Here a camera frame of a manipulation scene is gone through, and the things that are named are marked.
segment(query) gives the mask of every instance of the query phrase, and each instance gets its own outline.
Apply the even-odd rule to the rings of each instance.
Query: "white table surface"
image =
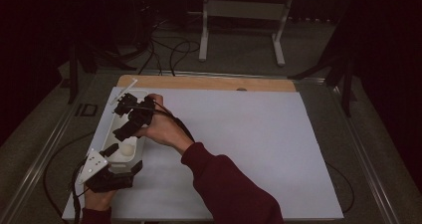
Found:
[[[121,88],[111,91],[111,101]],[[343,218],[299,93],[144,89],[164,104],[213,154],[226,154],[280,203],[286,220]],[[129,91],[136,96],[136,89]],[[114,106],[107,105],[91,148],[101,149]],[[120,190],[112,217],[124,220],[211,220],[174,149],[147,139],[143,169]],[[74,218],[72,196],[63,217]]]

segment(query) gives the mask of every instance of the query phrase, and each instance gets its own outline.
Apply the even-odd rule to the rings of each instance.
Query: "floor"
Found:
[[[229,29],[215,21],[210,33],[207,61],[199,62],[195,42],[199,42],[201,34],[195,19],[193,17],[192,26],[185,29],[166,22],[160,24],[153,34],[156,56],[149,61],[143,74],[171,75],[169,67],[185,54],[172,54],[172,51],[185,41],[183,39],[187,39],[191,43],[183,43],[176,48],[193,52],[186,53],[177,64],[174,69],[176,76],[285,79],[315,65],[335,29],[330,24],[289,22],[282,37],[286,65],[279,67],[272,48],[270,28],[258,31]],[[130,50],[128,47],[120,48],[123,52]],[[147,55],[145,53],[127,62],[137,68],[132,74],[139,72],[147,61]],[[61,66],[64,78],[68,76],[68,71],[68,64]],[[327,70],[320,71],[308,79],[295,82],[295,85],[307,107],[322,156],[328,163],[327,169],[344,211],[344,219],[295,223],[422,223],[421,194],[359,79],[353,79],[351,118],[347,118],[338,105],[338,89],[328,88],[322,82],[326,73]],[[86,154],[101,117],[100,112],[94,116],[76,115],[78,105],[98,105],[99,111],[102,111],[110,89],[122,74],[130,73],[107,64],[100,65],[96,74],[81,72],[81,91],[73,105],[67,105],[69,90],[57,86],[1,146],[0,160],[4,163],[0,167],[1,223],[61,222],[46,197],[44,170],[47,166],[47,189],[58,209],[63,210],[70,193],[70,173],[74,164]],[[50,159],[57,147],[64,149]],[[113,223],[130,222],[115,220]]]

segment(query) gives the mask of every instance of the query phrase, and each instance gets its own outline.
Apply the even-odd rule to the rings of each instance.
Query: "maroon sweater sleeve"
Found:
[[[111,224],[111,208],[107,211],[83,208],[81,224]]]
[[[193,172],[193,186],[217,224],[280,224],[277,200],[252,182],[225,155],[212,155],[200,142],[192,144],[181,162]]]

